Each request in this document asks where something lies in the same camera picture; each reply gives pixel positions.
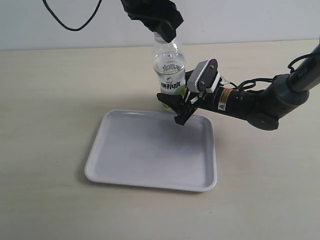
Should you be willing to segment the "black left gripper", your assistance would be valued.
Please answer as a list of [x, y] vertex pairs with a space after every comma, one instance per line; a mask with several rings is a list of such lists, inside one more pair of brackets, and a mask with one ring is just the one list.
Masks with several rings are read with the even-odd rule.
[[150, 31], [170, 43], [184, 19], [171, 0], [122, 0], [124, 11], [131, 20], [141, 21]]

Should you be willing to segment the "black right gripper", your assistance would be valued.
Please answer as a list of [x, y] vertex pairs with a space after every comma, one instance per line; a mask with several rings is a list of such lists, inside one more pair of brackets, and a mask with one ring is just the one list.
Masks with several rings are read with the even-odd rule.
[[[195, 80], [194, 70], [185, 73], [186, 84], [191, 84]], [[157, 99], [176, 113], [174, 121], [178, 125], [184, 125], [189, 118], [196, 112], [197, 109], [202, 109], [210, 112], [217, 110], [215, 103], [216, 93], [205, 93], [203, 96], [192, 93], [193, 98], [188, 97], [184, 100], [182, 95], [171, 95], [165, 93], [157, 93]]]

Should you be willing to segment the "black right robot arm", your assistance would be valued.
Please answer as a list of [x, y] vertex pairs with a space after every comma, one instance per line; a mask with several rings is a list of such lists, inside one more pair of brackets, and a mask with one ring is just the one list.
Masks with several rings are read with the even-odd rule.
[[245, 120], [255, 128], [273, 131], [279, 120], [304, 104], [310, 90], [320, 83], [320, 48], [295, 58], [288, 74], [254, 78], [227, 88], [230, 81], [218, 71], [216, 59], [205, 60], [184, 76], [184, 95], [158, 93], [170, 107], [176, 124], [184, 125], [197, 109]]

